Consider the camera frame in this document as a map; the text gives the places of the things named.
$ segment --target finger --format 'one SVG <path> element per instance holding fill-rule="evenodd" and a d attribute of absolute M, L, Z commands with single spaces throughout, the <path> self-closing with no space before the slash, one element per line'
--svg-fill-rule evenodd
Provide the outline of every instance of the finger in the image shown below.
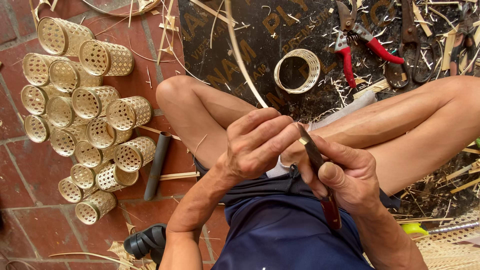
<path fill-rule="evenodd" d="M 271 159 L 278 158 L 287 147 L 300 138 L 300 132 L 296 123 L 286 126 L 280 133 L 270 138 L 264 144 L 250 153 L 253 159 L 260 164 L 269 162 Z"/>
<path fill-rule="evenodd" d="M 318 198 L 327 196 L 327 189 L 318 179 L 318 172 L 313 172 L 313 168 L 310 164 L 310 159 L 308 158 L 307 154 L 301 157 L 298 163 L 298 169 L 302 180 L 312 189 L 315 196 Z"/>
<path fill-rule="evenodd" d="M 338 143 L 330 143 L 316 135 L 311 135 L 311 137 L 320 153 L 349 169 L 364 168 L 375 161 L 368 151 L 353 149 Z"/>
<path fill-rule="evenodd" d="M 346 190 L 350 186 L 350 179 L 345 175 L 342 168 L 331 162 L 325 162 L 320 167 L 318 178 L 335 191 Z"/>
<path fill-rule="evenodd" d="M 293 123 L 293 119 L 287 115 L 281 115 L 274 119 L 261 123 L 257 128 L 243 136 L 249 149 L 255 149 L 268 141 L 273 136 L 284 130 L 289 124 Z"/>
<path fill-rule="evenodd" d="M 227 135 L 229 138 L 235 138 L 239 135 L 247 134 L 261 123 L 280 115 L 274 108 L 253 110 L 228 126 Z"/>

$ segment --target leg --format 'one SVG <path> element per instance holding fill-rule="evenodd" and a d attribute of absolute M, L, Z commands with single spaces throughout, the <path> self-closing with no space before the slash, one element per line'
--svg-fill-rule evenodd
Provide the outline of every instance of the leg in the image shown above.
<path fill-rule="evenodd" d="M 435 80 L 312 133 L 369 150 L 377 160 L 380 187 L 394 194 L 445 164 L 480 135 L 479 83 L 470 76 Z M 292 145 L 282 162 L 297 159 L 301 148 Z"/>
<path fill-rule="evenodd" d="M 256 109 L 189 76 L 175 76 L 160 83 L 156 100 L 182 142 L 207 168 L 227 150 L 225 129 Z"/>

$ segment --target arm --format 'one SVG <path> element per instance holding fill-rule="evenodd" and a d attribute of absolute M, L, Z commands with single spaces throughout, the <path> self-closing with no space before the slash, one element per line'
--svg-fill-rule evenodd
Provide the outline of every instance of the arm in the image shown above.
<path fill-rule="evenodd" d="M 323 184 L 333 189 L 339 206 L 355 221 L 373 266 L 378 270 L 427 270 L 415 243 L 380 202 L 375 158 L 366 150 L 329 143 L 314 135 L 312 139 L 322 154 L 343 169 L 325 162 L 317 177 L 305 156 L 299 163 L 302 178 L 318 198 L 326 195 Z"/>
<path fill-rule="evenodd" d="M 278 155 L 300 137 L 289 116 L 273 108 L 254 110 L 227 129 L 228 148 L 183 197 L 168 221 L 161 270 L 201 270 L 198 241 L 220 199 L 244 179 L 273 168 Z"/>

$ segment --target hand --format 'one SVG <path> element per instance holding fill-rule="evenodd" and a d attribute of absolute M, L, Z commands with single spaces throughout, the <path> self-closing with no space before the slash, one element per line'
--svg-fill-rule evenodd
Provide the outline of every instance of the hand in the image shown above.
<path fill-rule="evenodd" d="M 299 162 L 299 171 L 316 197 L 326 196 L 327 191 L 323 185 L 325 184 L 333 189 L 338 206 L 352 215 L 370 214 L 382 207 L 375 173 L 376 162 L 368 151 L 329 143 L 315 135 L 311 137 L 323 155 L 343 165 L 342 169 L 332 162 L 325 162 L 317 177 L 305 154 Z"/>
<path fill-rule="evenodd" d="M 251 111 L 232 123 L 227 128 L 227 138 L 227 151 L 214 167 L 235 185 L 272 169 L 278 155 L 300 138 L 300 133 L 290 116 L 265 108 Z"/>

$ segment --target metal pipe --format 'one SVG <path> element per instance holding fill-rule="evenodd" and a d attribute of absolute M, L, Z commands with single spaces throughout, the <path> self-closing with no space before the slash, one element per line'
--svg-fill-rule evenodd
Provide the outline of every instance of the metal pipe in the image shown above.
<path fill-rule="evenodd" d="M 144 200 L 150 201 L 155 196 L 156 187 L 162 172 L 163 161 L 167 154 L 168 143 L 170 142 L 171 134 L 162 131 L 158 136 L 158 143 L 156 144 L 155 156 L 152 162 L 152 168 L 150 169 L 150 175 L 148 176 L 147 187 L 145 188 Z"/>

